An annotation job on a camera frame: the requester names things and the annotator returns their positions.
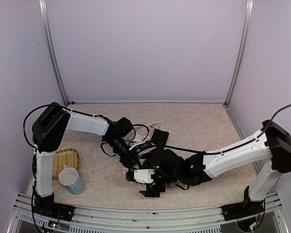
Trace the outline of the pink black folding umbrella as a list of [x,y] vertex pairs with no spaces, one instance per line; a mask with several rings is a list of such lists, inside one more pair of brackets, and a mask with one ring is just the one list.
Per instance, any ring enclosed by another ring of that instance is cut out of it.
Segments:
[[128,119],[122,118],[103,136],[103,141],[112,147],[126,168],[126,180],[138,184],[139,193],[145,197],[158,198],[171,184],[187,190],[190,187],[189,161],[166,146],[168,132],[158,129],[151,132],[148,126],[145,128],[151,137],[149,140],[127,141],[124,137],[135,128]]

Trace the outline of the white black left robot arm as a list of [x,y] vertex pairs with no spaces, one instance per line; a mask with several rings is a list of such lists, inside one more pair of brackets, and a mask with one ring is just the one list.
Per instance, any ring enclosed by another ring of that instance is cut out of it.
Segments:
[[137,153],[130,150],[124,137],[133,126],[126,118],[113,121],[103,115],[81,113],[57,102],[44,105],[44,111],[32,125],[32,141],[36,150],[36,188],[38,197],[53,197],[52,173],[55,152],[62,145],[67,132],[100,136],[119,156],[126,168],[139,166]]

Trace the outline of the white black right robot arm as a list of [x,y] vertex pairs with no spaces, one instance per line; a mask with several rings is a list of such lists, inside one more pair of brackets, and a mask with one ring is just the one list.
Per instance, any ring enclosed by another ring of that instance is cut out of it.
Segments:
[[271,120],[262,123],[253,135],[213,151],[200,151],[187,159],[173,151],[154,149],[145,160],[147,169],[133,173],[133,179],[146,184],[146,197],[158,197],[164,185],[175,184],[183,190],[211,181],[213,178],[263,160],[264,167],[244,191],[242,206],[260,204],[282,174],[291,172],[291,135]]

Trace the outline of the woven bamboo tray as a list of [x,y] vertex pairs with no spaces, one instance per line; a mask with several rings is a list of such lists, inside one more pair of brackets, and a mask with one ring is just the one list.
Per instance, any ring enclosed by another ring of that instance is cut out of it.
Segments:
[[59,174],[65,167],[72,167],[76,171],[79,171],[80,165],[80,155],[76,149],[68,148],[57,150],[53,162],[52,178],[58,179]]

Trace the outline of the light blue cup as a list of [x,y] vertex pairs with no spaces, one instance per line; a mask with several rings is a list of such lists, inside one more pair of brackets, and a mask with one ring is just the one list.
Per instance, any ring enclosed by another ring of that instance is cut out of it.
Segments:
[[64,165],[58,180],[71,194],[80,195],[84,190],[84,183],[78,171],[73,167]]

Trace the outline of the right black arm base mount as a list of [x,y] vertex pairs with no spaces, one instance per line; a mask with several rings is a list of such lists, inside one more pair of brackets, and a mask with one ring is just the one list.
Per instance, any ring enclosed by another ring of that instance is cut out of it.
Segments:
[[244,191],[243,201],[226,204],[221,207],[225,221],[235,220],[247,216],[256,215],[264,211],[264,200],[252,201],[249,197],[249,187]]

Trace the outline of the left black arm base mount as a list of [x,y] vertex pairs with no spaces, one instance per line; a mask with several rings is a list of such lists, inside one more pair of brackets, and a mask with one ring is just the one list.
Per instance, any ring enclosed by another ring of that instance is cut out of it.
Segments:
[[54,201],[54,193],[42,197],[35,190],[33,192],[32,209],[35,214],[55,218],[57,220],[72,221],[75,207]]

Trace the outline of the aluminium front rail frame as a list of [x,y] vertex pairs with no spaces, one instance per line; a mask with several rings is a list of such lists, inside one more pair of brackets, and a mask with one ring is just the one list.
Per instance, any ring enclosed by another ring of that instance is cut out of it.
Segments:
[[[54,233],[221,233],[224,225],[234,225],[253,216],[225,221],[221,205],[169,210],[125,210],[74,205],[71,221],[60,220],[57,229],[47,228],[56,219],[36,215],[36,223]],[[31,196],[18,194],[4,233],[16,233],[21,223],[32,224]],[[277,193],[266,197],[261,226],[254,233],[291,233]]]

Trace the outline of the right aluminium corner post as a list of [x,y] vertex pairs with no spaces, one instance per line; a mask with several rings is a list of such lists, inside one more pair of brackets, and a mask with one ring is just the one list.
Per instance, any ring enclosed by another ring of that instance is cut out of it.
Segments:
[[248,38],[248,34],[249,34],[253,5],[254,5],[253,0],[246,1],[246,8],[245,8],[244,21],[243,21],[243,26],[242,26],[242,33],[241,33],[241,38],[240,38],[239,49],[238,49],[238,53],[237,53],[237,57],[236,57],[236,63],[235,63],[233,73],[232,73],[231,83],[230,83],[227,97],[225,100],[226,108],[230,107],[234,92],[236,90],[236,85],[237,85],[237,81],[239,78],[239,73],[241,70],[241,66],[242,66],[242,62],[243,62],[243,58],[244,58],[244,53],[245,53],[245,48],[246,48],[246,43],[247,43],[247,38]]

